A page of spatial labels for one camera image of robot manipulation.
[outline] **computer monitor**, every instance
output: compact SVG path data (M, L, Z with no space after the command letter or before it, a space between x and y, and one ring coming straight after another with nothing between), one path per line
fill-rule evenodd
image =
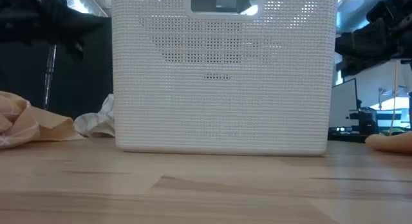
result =
M332 87L329 128L351 127L349 111L359 109L356 79Z

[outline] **metal pole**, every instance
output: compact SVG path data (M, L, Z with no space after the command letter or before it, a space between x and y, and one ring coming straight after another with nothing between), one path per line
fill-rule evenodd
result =
M53 74L54 74L54 62L56 59L56 50L57 45L54 44L49 48L49 56L47 58L47 68L46 75L44 80L44 100L43 100L43 109L47 110L49 107L50 99L50 89L52 86Z

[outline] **light wood surface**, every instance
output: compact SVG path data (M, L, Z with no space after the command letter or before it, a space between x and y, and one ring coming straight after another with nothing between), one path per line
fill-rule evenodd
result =
M0 151L0 223L412 223L412 156L123 153L113 139Z

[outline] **dark wall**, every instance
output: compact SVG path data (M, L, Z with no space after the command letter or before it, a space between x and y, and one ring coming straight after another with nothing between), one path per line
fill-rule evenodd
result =
M84 60L73 62L57 47L50 111L76 118L97 112L113 92L111 22L85 38ZM0 90L18 94L42 107L48 44L0 44Z

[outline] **crumpled paper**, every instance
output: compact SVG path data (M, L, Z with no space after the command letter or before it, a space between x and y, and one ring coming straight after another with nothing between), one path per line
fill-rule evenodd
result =
M78 133L87 137L115 137L115 97L109 94L98 113L88 113L75 119Z

